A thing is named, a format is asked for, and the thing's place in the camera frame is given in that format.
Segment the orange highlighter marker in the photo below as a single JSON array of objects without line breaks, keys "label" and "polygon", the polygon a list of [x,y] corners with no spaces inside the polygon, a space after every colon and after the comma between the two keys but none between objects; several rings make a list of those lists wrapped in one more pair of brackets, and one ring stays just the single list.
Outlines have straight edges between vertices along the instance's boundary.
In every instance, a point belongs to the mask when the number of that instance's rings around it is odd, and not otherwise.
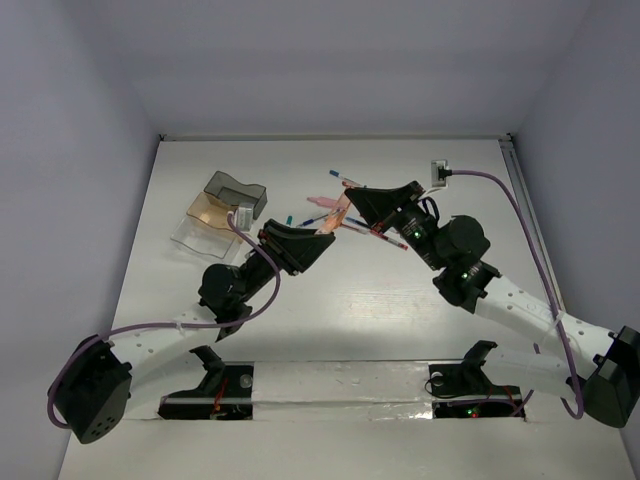
[{"label": "orange highlighter marker", "polygon": [[327,235],[338,229],[346,217],[351,206],[351,201],[343,192],[334,203],[324,223],[315,231],[316,235]]}]

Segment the pink highlighter marker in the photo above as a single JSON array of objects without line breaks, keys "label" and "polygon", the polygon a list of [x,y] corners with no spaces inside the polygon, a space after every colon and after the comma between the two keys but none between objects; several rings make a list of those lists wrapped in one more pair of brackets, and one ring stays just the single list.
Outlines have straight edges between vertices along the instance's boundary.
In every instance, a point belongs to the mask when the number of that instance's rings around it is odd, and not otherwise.
[{"label": "pink highlighter marker", "polygon": [[338,201],[336,199],[332,199],[324,196],[308,197],[307,201],[313,205],[316,205],[320,208],[325,208],[325,209],[333,209],[338,204]]}]

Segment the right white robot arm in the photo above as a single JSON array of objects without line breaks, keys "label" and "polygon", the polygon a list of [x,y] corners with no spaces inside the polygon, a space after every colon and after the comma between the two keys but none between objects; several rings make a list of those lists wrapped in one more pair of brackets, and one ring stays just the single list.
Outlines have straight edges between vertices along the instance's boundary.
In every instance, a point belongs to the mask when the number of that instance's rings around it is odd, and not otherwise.
[{"label": "right white robot arm", "polygon": [[452,306],[492,320],[529,339],[541,353],[510,355],[493,342],[477,342],[460,368],[462,384],[482,392],[515,375],[521,385],[563,399],[581,413],[624,427],[639,401],[639,333],[614,332],[557,309],[514,284],[483,261],[490,242],[480,223],[455,215],[446,224],[424,209],[420,184],[396,189],[348,187],[347,198],[368,227],[396,230],[437,275],[433,283]]}]

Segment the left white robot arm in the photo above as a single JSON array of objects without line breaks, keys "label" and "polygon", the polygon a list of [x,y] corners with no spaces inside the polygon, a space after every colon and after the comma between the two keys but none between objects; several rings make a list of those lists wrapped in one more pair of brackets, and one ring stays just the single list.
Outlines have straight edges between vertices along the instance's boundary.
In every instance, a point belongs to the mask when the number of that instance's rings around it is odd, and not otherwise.
[{"label": "left white robot arm", "polygon": [[47,391],[49,421],[83,444],[110,433],[136,382],[265,313],[280,292],[282,276],[308,270],[334,241],[334,233],[268,220],[248,242],[252,250],[241,266],[216,263],[205,270],[192,309],[172,320],[128,325],[81,341]]}]

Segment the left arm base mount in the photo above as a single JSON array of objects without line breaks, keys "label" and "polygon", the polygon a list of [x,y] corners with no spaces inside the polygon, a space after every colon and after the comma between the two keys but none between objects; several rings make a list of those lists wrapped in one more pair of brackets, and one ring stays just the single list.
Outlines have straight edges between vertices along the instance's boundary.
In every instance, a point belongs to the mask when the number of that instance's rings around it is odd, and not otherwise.
[{"label": "left arm base mount", "polygon": [[210,346],[190,353],[199,359],[203,378],[192,389],[164,396],[158,416],[164,420],[251,420],[254,365],[228,365]]}]

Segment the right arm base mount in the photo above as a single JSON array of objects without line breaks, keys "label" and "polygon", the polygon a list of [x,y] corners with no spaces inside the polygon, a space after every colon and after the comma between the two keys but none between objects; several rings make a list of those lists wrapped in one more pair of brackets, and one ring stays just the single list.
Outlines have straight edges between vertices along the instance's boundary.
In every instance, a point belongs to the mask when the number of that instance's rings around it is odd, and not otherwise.
[{"label": "right arm base mount", "polygon": [[460,361],[429,366],[424,390],[432,398],[435,419],[526,419],[520,388],[493,384],[482,370],[496,348],[495,342],[481,340]]}]

